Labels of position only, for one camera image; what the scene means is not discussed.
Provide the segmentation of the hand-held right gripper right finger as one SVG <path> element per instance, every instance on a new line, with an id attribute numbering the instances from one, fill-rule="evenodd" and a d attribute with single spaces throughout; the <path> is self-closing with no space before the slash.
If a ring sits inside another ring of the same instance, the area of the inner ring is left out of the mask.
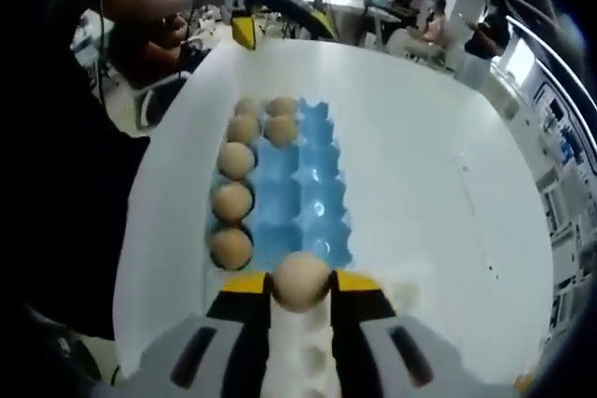
<path id="1" fill-rule="evenodd" d="M 394 310 L 371 278 L 329 276 L 332 354 L 343 397 L 469 397 L 458 350 L 416 318 Z"/>

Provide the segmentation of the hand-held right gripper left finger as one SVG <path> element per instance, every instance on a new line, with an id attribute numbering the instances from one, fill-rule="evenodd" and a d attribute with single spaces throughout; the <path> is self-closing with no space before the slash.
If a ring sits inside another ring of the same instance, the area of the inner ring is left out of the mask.
<path id="1" fill-rule="evenodd" d="M 229 279 L 206 315 L 153 342 L 126 383 L 127 397 L 258 397 L 269 358 L 271 275 Z"/>

